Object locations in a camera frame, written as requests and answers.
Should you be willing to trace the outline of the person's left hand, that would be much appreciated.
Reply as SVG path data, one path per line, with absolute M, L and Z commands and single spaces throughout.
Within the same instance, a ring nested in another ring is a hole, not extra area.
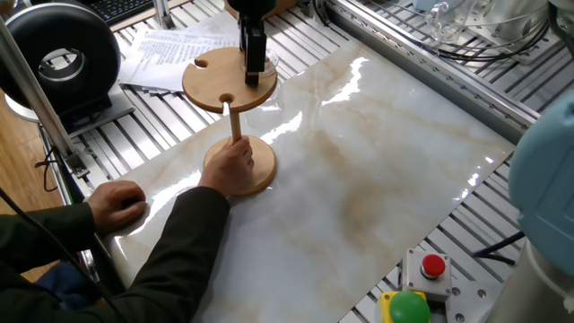
M 108 234 L 139 219 L 147 208 L 144 191 L 133 181 L 118 180 L 99 185 L 87 199 L 95 231 Z

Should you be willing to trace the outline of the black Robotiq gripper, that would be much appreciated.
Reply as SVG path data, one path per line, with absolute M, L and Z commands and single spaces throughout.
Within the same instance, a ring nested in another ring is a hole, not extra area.
M 259 75 L 265 71 L 266 35 L 261 18 L 276 8 L 277 0 L 228 0 L 228 4 L 242 13 L 238 15 L 239 48 L 245 51 L 245 82 L 256 87 Z

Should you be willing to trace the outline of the person's right hand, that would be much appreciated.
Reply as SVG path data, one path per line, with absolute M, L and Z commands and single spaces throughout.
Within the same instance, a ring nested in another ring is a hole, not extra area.
M 231 138 L 204 166 L 198 186 L 211 188 L 225 197 L 236 196 L 250 182 L 253 150 L 247 136 Z

